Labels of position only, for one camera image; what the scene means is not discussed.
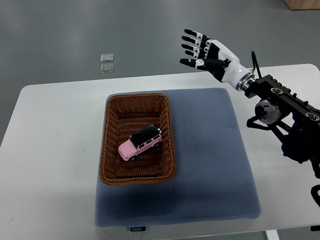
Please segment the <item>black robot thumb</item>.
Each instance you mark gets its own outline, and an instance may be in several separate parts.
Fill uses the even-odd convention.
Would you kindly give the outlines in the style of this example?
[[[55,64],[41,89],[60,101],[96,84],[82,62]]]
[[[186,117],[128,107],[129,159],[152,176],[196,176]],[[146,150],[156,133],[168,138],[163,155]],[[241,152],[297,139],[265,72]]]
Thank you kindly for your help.
[[[203,71],[223,70],[227,67],[227,62],[219,59],[187,59],[182,58],[179,62],[188,67],[192,67]]]

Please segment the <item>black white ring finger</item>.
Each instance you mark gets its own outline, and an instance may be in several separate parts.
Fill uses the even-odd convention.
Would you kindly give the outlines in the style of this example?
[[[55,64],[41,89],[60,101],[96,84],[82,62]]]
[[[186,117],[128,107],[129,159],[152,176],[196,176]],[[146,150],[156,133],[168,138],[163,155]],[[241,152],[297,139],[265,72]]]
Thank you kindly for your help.
[[[188,37],[188,36],[182,36],[182,39],[190,44],[183,43],[181,46],[183,48],[205,48],[210,47],[213,43],[213,40],[206,35],[201,35],[197,37]]]

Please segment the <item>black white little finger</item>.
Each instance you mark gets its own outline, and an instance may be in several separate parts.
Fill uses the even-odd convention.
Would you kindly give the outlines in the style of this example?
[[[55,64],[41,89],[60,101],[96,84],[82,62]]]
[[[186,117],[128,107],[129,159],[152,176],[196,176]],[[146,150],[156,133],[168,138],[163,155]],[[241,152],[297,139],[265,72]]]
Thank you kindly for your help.
[[[187,36],[184,36],[184,40],[190,43],[213,43],[214,40],[212,38],[209,38],[203,33],[185,29],[184,32],[187,34]]]

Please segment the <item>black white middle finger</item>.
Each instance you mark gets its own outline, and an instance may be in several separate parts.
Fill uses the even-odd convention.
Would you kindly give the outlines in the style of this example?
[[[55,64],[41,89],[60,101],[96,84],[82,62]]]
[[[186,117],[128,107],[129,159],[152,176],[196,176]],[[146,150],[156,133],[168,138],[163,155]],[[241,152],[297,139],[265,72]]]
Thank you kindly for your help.
[[[209,52],[210,46],[201,43],[200,45],[189,45],[189,44],[181,44],[181,47],[188,50],[192,53],[197,54],[207,54]]]

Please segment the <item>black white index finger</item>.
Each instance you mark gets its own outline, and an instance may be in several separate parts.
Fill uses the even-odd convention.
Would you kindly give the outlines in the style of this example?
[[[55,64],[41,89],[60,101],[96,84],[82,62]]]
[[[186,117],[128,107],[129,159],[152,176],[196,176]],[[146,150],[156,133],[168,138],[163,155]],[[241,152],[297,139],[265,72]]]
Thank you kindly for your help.
[[[197,51],[185,50],[185,53],[189,56],[192,56],[195,59],[206,59],[207,58],[207,53],[201,49],[197,50]]]

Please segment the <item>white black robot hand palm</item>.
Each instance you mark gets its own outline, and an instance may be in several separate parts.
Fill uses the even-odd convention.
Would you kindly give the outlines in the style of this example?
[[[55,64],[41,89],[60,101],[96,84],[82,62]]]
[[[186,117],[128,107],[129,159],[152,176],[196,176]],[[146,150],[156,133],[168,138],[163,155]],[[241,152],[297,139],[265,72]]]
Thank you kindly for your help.
[[[216,39],[205,42],[206,69],[222,83],[230,84],[237,91],[246,90],[254,80],[253,71],[242,66],[239,58]]]

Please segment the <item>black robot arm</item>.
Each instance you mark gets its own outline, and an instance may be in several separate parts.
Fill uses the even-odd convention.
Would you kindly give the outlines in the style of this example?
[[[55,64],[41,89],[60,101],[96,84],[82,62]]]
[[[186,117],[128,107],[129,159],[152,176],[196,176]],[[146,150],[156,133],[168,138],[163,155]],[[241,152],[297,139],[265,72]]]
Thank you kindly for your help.
[[[216,39],[200,32],[185,29],[182,44],[190,58],[180,63],[207,71],[221,83],[230,84],[244,92],[247,98],[258,96],[260,101],[254,116],[247,120],[247,127],[272,131],[281,142],[283,155],[300,164],[310,161],[315,177],[320,176],[320,111],[308,101],[271,75],[262,76],[254,52],[253,68],[241,65],[239,58]]]

